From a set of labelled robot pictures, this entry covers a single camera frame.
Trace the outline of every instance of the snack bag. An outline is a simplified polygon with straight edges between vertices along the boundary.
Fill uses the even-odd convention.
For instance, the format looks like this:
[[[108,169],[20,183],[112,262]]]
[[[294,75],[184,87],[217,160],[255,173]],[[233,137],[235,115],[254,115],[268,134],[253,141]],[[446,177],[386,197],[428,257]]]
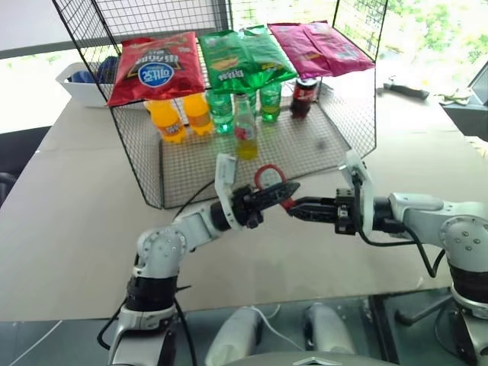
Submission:
[[[107,105],[139,99],[165,100],[204,91],[195,33],[122,43],[114,89]]]
[[[369,57],[326,21],[268,26],[302,79],[340,76],[374,67]]]
[[[198,38],[216,94],[245,93],[297,76],[265,26]]]

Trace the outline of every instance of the black cable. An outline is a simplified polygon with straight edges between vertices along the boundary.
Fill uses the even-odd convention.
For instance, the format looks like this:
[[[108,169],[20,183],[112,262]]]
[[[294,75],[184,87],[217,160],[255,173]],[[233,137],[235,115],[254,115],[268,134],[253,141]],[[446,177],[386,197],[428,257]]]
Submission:
[[[211,180],[209,181],[208,183],[206,183],[206,185],[204,185],[202,188],[200,188],[197,193],[195,193],[193,196],[191,196],[188,201],[186,201],[183,206],[180,207],[180,209],[178,210],[178,212],[176,213],[176,215],[173,217],[173,221],[175,220],[176,217],[178,217],[178,215],[183,212],[183,210],[203,191],[205,191],[207,188],[209,188],[213,183],[215,182],[215,180]]]
[[[117,315],[120,313],[120,309],[122,309],[122,306],[125,304],[125,299],[122,301],[122,304],[118,307],[118,309],[115,311],[114,315],[105,323],[105,325],[100,329],[100,332],[98,332],[97,335],[97,342],[98,344],[105,348],[106,350],[110,349],[110,345],[104,341],[104,334],[107,332],[107,329],[112,325],[112,323],[115,321],[117,318]]]
[[[438,312],[435,321],[434,321],[434,333],[435,333],[435,339],[437,339],[437,342],[439,345],[449,354],[453,355],[456,358],[461,359],[459,354],[456,351],[453,351],[450,347],[448,347],[444,341],[441,338],[441,334],[439,333],[439,324],[441,322],[441,318],[444,315],[446,309],[448,308],[449,303],[446,303]]]
[[[408,234],[412,237],[413,240],[403,240],[399,242],[373,242],[369,240],[369,238],[364,234],[363,231],[363,223],[362,223],[362,218],[361,218],[361,182],[358,180],[353,179],[353,184],[354,184],[354,202],[355,202],[355,221],[358,223],[358,232],[359,236],[370,246],[380,246],[380,247],[387,247],[387,246],[404,246],[404,245],[409,245],[409,244],[415,244],[417,245],[417,249],[420,252],[420,256],[422,257],[422,260],[425,265],[425,269],[427,269],[427,272],[429,273],[429,276],[432,278],[435,278],[437,275],[437,270],[438,267],[441,263],[442,258],[444,258],[445,255],[445,250],[441,250],[437,256],[437,258],[434,261],[434,265],[430,265],[429,257],[427,256],[427,253],[425,253],[424,246],[422,244],[422,241],[420,238],[415,234],[415,232],[410,229],[408,226],[402,224],[402,228],[404,231],[407,231]]]
[[[197,366],[197,354],[195,352],[195,346],[193,343],[193,339],[191,337],[190,329],[188,328],[188,324],[186,323],[185,315],[183,314],[183,310],[180,307],[180,304],[176,300],[175,297],[175,306],[176,306],[176,311],[178,312],[178,317],[181,320],[181,325],[183,326],[183,331],[185,332],[186,339],[188,341],[188,348],[190,349],[190,356],[191,356],[191,363],[193,366]]]

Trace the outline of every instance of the wire mesh basket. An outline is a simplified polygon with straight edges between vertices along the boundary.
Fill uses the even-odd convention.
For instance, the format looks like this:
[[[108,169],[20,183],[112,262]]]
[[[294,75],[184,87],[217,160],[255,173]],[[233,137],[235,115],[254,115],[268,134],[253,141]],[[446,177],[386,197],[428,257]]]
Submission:
[[[199,36],[275,22],[332,19],[336,30],[375,61],[387,8],[387,0],[53,0],[53,4],[94,80],[107,57],[120,55],[123,40],[182,31]],[[104,76],[105,81],[113,79],[114,75]],[[335,168],[348,149],[361,156],[373,151],[375,79],[374,69],[323,78],[317,102],[300,124],[288,111],[291,97],[283,97],[275,127],[258,123],[259,158],[239,162],[236,183],[252,182],[255,170],[265,163],[297,178]],[[113,85],[97,82],[97,86],[108,100]],[[142,195],[153,207],[182,205],[213,178],[216,154],[235,151],[233,139],[217,135],[190,136],[181,145],[163,143],[142,101],[110,110]],[[198,199],[215,196],[209,187]]]

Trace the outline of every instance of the beige table surface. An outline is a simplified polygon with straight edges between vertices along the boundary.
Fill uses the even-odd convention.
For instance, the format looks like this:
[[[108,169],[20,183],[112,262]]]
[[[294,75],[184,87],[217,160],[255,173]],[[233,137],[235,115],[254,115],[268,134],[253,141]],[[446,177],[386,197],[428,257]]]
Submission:
[[[378,148],[366,163],[375,193],[422,192],[488,202],[488,165],[444,111],[385,94]],[[300,180],[297,197],[333,197],[338,172]],[[0,320],[110,316],[124,297],[144,230],[173,210],[147,207],[110,113],[66,105],[0,210]],[[432,261],[437,248],[428,246]],[[178,296],[187,310],[447,286],[432,280],[414,247],[379,249],[326,224],[265,212],[256,230],[226,235],[188,255]]]

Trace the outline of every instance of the orange soda bottle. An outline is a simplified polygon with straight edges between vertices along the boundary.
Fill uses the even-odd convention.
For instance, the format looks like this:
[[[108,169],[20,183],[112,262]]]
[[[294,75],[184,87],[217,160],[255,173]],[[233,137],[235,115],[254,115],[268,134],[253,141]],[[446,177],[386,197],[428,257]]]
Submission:
[[[147,101],[146,108],[151,113],[152,122],[161,132],[164,141],[180,143],[185,138],[185,126],[181,123],[180,116],[171,101]]]
[[[209,133],[214,128],[207,101],[203,93],[189,95],[183,98],[183,109],[185,110],[188,123],[193,131],[199,135]]]

